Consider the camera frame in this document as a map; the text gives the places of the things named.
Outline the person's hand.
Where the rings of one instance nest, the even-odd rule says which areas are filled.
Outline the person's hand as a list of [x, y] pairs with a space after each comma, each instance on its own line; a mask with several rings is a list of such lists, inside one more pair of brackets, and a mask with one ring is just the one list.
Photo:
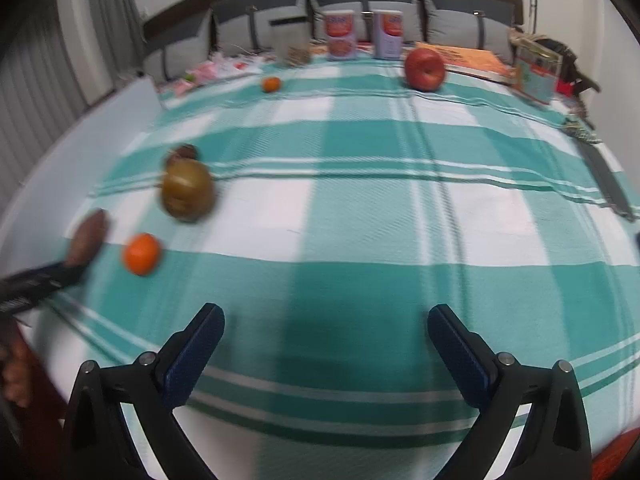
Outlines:
[[1, 392], [19, 408], [27, 408], [32, 402], [32, 361], [19, 333], [1, 345]]

